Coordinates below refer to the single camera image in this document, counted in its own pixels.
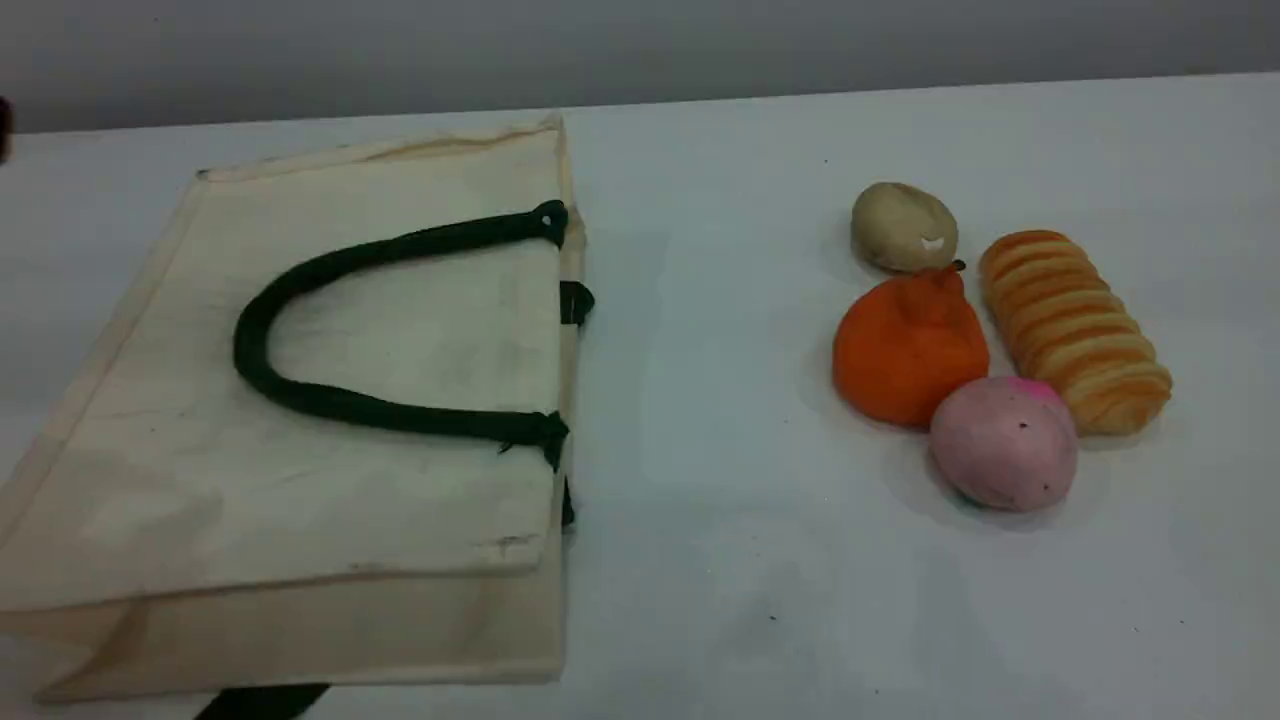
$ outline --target canvas tote bag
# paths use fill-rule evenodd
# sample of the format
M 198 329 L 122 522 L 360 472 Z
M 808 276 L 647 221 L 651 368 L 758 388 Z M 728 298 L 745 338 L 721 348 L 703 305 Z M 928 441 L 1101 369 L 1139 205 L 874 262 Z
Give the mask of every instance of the canvas tote bag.
M 571 425 L 585 232 L 558 117 L 205 170 L 0 488 L 0 632 L 42 701 L 298 683 L 529 682 L 563 662 L 562 460 L 314 418 L 237 377 L 246 304 L 310 258 L 567 209 L 531 238 L 289 304 L 288 378 Z

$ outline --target dark object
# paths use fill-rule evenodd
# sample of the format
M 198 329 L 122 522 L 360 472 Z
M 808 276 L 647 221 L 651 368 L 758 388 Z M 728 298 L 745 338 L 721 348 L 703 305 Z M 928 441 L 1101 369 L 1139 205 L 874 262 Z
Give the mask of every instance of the dark object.
M 0 97 L 0 163 L 9 159 L 9 136 L 13 135 L 13 106 Z
M 595 307 L 595 296 L 577 281 L 561 281 L 561 324 L 579 325 L 586 322 L 586 315 Z
M 543 202 L 531 213 L 421 229 L 307 260 L 271 281 L 241 313 L 234 337 L 236 370 L 268 400 L 298 413 L 388 430 L 492 439 L 502 443 L 503 450 L 515 445 L 539 447 L 547 462 L 558 469 L 564 438 L 568 436 L 568 425 L 559 413 L 548 415 L 420 407 L 344 388 L 291 380 L 271 366 L 268 334 L 271 323 L 291 301 L 351 273 L 530 238 L 543 238 L 561 247 L 564 245 L 567 224 L 568 211 L 564 204 L 553 200 Z M 589 292 L 582 295 L 571 291 L 570 295 L 590 297 Z M 571 315 L 576 314 L 572 307 L 579 306 L 590 309 L 590 302 L 575 301 Z
M 573 525 L 577 512 L 573 511 L 573 497 L 568 492 L 568 478 L 564 478 L 564 497 L 561 500 L 561 529 Z
M 321 683 L 229 688 L 212 700 L 196 720 L 293 720 L 329 689 Z

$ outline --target table surface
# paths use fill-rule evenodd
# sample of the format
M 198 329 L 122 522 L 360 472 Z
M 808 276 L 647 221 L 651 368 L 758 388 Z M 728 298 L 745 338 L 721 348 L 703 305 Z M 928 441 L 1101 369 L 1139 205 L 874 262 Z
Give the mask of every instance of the table surface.
M 196 169 L 538 115 L 17 137 L 0 168 L 0 466 Z M 599 306 L 563 678 L 339 688 L 308 720 L 1275 715 L 1280 74 L 566 117 Z M 835 325 L 882 279 L 847 238 L 877 179 L 941 196 L 965 259 L 1027 227 L 1075 237 L 1172 370 L 1161 420 L 1089 442 L 1057 509 L 957 502 L 923 436 L 832 392 Z M 1009 368 L 997 351 L 993 374 Z M 0 644 L 5 717 L 41 716 L 23 652 Z M 187 719 L 204 700 L 42 712 Z

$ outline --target dark green rope handle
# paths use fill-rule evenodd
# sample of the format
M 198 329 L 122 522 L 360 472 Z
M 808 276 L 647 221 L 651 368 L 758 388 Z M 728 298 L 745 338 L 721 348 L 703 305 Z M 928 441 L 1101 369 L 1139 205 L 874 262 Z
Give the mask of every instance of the dark green rope handle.
M 351 273 L 532 238 L 563 247 L 567 227 L 564 204 L 552 200 L 530 213 L 421 229 L 312 258 L 271 281 L 241 313 L 233 350 L 236 372 L 271 402 L 306 415 L 387 430 L 492 439 L 502 443 L 503 451 L 516 445 L 539 447 L 552 468 L 558 469 L 568 436 L 559 413 L 422 407 L 340 387 L 291 380 L 271 366 L 268 337 L 271 324 L 289 302 Z

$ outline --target pink ball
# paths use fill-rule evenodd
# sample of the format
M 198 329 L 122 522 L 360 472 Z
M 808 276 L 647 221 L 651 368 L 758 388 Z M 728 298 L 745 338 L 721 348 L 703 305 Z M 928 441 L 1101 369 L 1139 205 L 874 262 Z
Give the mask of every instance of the pink ball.
M 929 448 L 942 475 L 974 502 L 1027 512 L 1071 489 L 1079 442 L 1050 386 L 983 378 L 951 393 L 933 415 Z

